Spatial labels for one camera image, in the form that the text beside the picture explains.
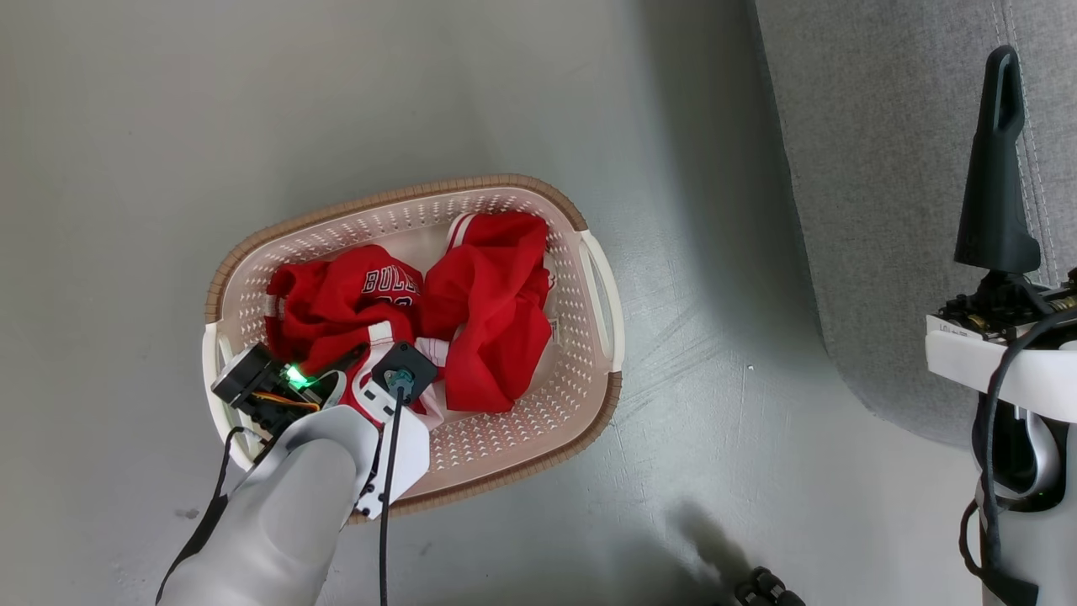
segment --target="basket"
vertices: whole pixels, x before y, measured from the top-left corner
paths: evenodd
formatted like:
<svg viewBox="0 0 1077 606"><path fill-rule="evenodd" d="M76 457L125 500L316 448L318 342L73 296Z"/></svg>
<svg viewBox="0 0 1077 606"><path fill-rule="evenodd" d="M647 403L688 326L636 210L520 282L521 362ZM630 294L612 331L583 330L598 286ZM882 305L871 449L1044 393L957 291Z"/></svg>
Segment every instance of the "basket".
<svg viewBox="0 0 1077 606"><path fill-rule="evenodd" d="M508 210L542 216L549 226L547 252L557 286L547 314L556 319L556 347L543 362L545 375L536 374L545 380L536 381L510 412L448 413L431 433L430 471L393 510L418 511L510 484L590 446L620 395L620 299L610 263L576 207L553 186L519 174L381 193L266 227L234 248L210 284L202 339L206 397L222 440L237 425L253 425L209 386L234 353L265 339L262 302L277 267L378 243L425 272L444 252L456 215ZM250 469L260 449L257 440L238 438L232 459ZM353 515L350 522L359 518Z"/></svg>

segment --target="perforated basket wall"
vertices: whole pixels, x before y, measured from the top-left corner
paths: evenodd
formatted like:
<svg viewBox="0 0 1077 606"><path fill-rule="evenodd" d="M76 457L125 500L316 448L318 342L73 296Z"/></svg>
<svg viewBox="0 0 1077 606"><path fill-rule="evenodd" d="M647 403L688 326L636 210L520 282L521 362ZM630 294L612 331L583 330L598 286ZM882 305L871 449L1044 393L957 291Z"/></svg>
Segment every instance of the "perforated basket wall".
<svg viewBox="0 0 1077 606"><path fill-rule="evenodd" d="M379 239L449 223L462 212L530 212L549 225L547 250L554 257L556 318L560 347L545 384L517 401L512 412L474 415L435 429L431 468L394 511L434 507L508 484L567 461L589 446L613 415L620 394L619 368L601 321L596 280L582 239L587 223L553 186L518 174L457 179L405 187L341 203L274 225L244 239L227 256L210 285L206 322L215 324L224 352L240 352L265 338L266 284L283 263L338 253ZM218 361L218 368L223 361ZM220 400L215 414L240 423ZM239 445L243 467L256 446ZM359 521L353 516L352 522Z"/></svg>

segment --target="white basket handle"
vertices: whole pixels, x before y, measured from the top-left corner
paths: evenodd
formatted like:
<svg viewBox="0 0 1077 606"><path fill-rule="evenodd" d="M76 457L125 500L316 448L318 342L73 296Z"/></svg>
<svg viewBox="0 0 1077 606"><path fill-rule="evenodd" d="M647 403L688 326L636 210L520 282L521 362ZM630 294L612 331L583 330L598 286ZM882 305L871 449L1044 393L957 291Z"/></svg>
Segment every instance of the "white basket handle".
<svg viewBox="0 0 1077 606"><path fill-rule="evenodd" d="M620 294L617 293L617 282L613 278L613 269L610 260L602 251L599 240L595 239L590 229L579 231L583 245L582 251L586 251L588 258L584 258L584 274L587 278L587 291L591 297L591 307L595 309L595 321L598 324L599 335L603 344L603 354L610 360L611 370L620 372L620 366L625 363L625 311L620 307ZM591 266L599 271L599 283L596 283ZM599 287L605 292L606 301L610 305L610 321L613 325L613 335L605 334L605 318L602 313L602 301L599 299ZM612 348L606 349L606 343Z"/></svg>
<svg viewBox="0 0 1077 606"><path fill-rule="evenodd" d="M206 333L202 335L202 381L206 384L206 401L209 404L209 414L213 418L213 426L223 442L228 433L232 432L235 423L228 419L227 405L218 398L210 385L216 380L221 367L216 364L216 325L219 323L206 325ZM232 461L244 471L250 469L254 462L247 455L244 449L232 449Z"/></svg>

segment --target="brown basket rim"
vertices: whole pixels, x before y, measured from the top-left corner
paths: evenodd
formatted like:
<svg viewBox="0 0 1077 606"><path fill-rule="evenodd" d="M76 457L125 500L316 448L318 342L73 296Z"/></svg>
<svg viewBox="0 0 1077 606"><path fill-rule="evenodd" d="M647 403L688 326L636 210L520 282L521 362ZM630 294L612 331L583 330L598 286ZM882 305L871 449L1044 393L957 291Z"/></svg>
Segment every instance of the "brown basket rim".
<svg viewBox="0 0 1077 606"><path fill-rule="evenodd" d="M352 214L359 210L378 208L380 206L395 203L397 201L404 201L417 197L426 197L487 187L518 187L534 192L551 201L554 206L556 206L558 210L564 214L564 216L569 220L569 223L571 223L573 228L577 231L587 229L587 221L584 219L584 215L581 214L576 206L572 203L572 201L563 193L545 181L524 174L505 173L489 174L486 177L446 179L374 194L354 201L337 203L321 210L308 212L296 219L270 225L251 234L243 239L243 241L236 244L236 246L228 252L228 255L221 263L221 266L218 267L216 273L210 282L209 292L206 296L206 323L213 324L221 320L221 302L224 297L224 290L225 286L227 286L232 274L235 272L236 267L239 266L239 263L242 262L242 259L252 250L268 241L324 221L332 221L347 214ZM585 429L579 436L573 438L569 443L542 456L499 471L498 474L486 476L463 484L458 484L450 489L402 499L393 505L391 510L392 513L414 513L470 498L475 495L492 491L493 489L512 484L517 480L522 480L523 478L534 476L540 471L544 471L556 465L564 463L571 457L579 454L587 447L591 446L610 424L610 420L613 419L614 410L617 408L617 401L620 399L620 372L611 372L606 379L605 398L602 400L602 407L599 409L599 413L595 415L595 419L587 426L587 429ZM352 513L348 519L348 524L358 524L364 522L365 520L366 519L359 513Z"/></svg>

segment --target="gray sofa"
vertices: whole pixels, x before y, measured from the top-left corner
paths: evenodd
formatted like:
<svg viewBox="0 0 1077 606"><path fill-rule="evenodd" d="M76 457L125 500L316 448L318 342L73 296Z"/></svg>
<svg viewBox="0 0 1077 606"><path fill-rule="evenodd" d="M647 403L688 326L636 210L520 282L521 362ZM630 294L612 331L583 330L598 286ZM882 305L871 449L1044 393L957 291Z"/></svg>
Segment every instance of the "gray sofa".
<svg viewBox="0 0 1077 606"><path fill-rule="evenodd" d="M1021 58L1034 281L1077 264L1077 3L758 0L827 351L875 414L968 443L975 395L927 372L924 315L983 271L953 263L983 66Z"/></svg>

